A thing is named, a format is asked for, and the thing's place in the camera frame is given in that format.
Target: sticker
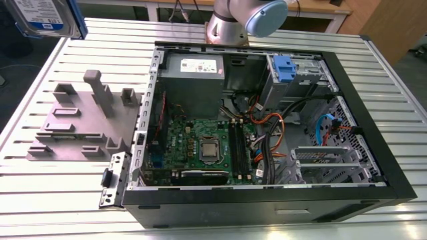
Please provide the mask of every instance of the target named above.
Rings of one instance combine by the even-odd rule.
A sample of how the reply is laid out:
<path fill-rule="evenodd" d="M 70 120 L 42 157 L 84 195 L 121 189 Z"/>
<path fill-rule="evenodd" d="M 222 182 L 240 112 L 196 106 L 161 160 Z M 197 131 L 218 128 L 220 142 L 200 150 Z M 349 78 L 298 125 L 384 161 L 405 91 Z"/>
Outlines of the sticker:
<path fill-rule="evenodd" d="M 262 171 L 262 170 L 260 170 L 260 169 L 256 169 L 254 176 L 261 178 L 261 177 L 262 177 L 262 175 L 264 175 L 264 171 Z"/>
<path fill-rule="evenodd" d="M 38 29 L 58 30 L 62 19 L 52 0 L 14 0 L 26 22 Z"/>
<path fill-rule="evenodd" d="M 254 107 L 257 108 L 257 110 L 262 110 L 262 105 L 260 105 L 258 103 L 254 104 Z"/>
<path fill-rule="evenodd" d="M 188 59 L 180 60 L 180 71 L 185 73 L 213 73 L 216 74 L 216 60 Z"/>

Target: connector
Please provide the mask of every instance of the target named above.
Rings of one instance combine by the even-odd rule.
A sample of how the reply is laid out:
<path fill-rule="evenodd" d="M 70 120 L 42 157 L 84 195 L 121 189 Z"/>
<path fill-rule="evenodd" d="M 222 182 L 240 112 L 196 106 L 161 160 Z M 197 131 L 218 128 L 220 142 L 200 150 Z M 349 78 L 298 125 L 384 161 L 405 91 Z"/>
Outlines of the connector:
<path fill-rule="evenodd" d="M 340 133 L 341 123 L 342 123 L 342 119 L 341 118 L 332 119 L 332 124 L 330 124 L 330 129 L 329 129 L 329 133 L 332 135 L 337 135 Z"/>
<path fill-rule="evenodd" d="M 362 134 L 362 128 L 360 126 L 352 126 L 350 129 L 349 129 L 349 134 L 361 135 Z"/>

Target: silver metal panel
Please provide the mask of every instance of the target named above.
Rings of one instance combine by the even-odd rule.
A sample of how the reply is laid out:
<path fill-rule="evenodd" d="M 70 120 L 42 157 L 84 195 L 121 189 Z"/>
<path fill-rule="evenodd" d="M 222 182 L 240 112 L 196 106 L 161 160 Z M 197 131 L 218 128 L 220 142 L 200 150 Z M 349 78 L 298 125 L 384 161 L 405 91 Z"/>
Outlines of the silver metal panel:
<path fill-rule="evenodd" d="M 332 51 L 344 61 L 389 149 L 417 198 L 344 223 L 144 230 L 125 210 L 98 210 L 105 162 L 28 162 L 26 149 L 44 123 L 57 83 L 82 83 L 86 68 L 100 68 L 112 92 L 146 91 L 154 40 L 202 43 L 204 27 L 165 22 L 85 20 L 86 40 L 61 39 L 0 135 L 0 236 L 57 239 L 427 239 L 427 125 L 398 77 L 377 50 L 356 35 L 277 31 L 252 46 Z"/>

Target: floor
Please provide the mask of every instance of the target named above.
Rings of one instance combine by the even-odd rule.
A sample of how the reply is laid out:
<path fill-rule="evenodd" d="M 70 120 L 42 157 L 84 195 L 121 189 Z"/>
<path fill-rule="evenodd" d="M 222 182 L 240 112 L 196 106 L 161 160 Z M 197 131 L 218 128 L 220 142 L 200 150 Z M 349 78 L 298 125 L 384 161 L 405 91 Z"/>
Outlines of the floor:
<path fill-rule="evenodd" d="M 420 105 L 427 109 L 427 57 L 417 58 L 408 52 L 393 66 L 393 70 Z"/>
<path fill-rule="evenodd" d="M 17 59 L 6 57 L 0 52 L 0 76 L 5 80 L 5 83 L 0 85 L 0 132 L 33 83 L 57 41 L 58 38 L 30 39 L 33 51 L 28 56 Z"/>

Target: white label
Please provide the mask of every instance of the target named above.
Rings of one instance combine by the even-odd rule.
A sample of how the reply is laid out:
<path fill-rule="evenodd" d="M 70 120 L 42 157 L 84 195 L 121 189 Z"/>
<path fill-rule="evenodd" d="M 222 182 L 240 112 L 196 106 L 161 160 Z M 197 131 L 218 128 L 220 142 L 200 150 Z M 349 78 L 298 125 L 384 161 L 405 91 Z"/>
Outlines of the white label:
<path fill-rule="evenodd" d="M 188 59 L 180 60 L 180 71 L 186 73 L 216 73 L 216 60 Z"/>
<path fill-rule="evenodd" d="M 257 108 L 257 110 L 262 110 L 262 105 L 260 105 L 258 103 L 254 104 L 254 107 Z"/>
<path fill-rule="evenodd" d="M 262 177 L 262 175 L 264 175 L 264 171 L 262 171 L 262 170 L 260 170 L 260 169 L 256 169 L 254 176 L 261 178 L 261 177 Z"/>
<path fill-rule="evenodd" d="M 14 2 L 28 22 L 48 23 L 42 24 L 45 29 L 53 28 L 50 24 L 62 24 L 52 0 L 14 0 Z"/>

